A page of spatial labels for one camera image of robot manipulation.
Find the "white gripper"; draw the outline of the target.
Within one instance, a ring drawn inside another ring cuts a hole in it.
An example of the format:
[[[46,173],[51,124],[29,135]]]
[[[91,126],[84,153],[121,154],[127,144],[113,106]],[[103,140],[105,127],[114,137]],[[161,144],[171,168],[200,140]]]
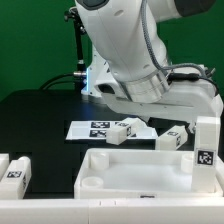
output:
[[[183,121],[194,130],[199,116],[220,118],[223,101],[207,80],[172,81],[161,74],[119,83],[110,73],[101,75],[95,88],[106,105],[116,113]]]

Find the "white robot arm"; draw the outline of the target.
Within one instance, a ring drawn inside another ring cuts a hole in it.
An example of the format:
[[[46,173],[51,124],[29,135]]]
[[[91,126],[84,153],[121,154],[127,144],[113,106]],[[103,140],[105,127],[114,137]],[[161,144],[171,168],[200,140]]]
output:
[[[109,72],[97,80],[108,107],[122,114],[179,120],[220,118],[223,102],[205,69],[172,64],[157,23],[208,11],[216,0],[75,0]]]

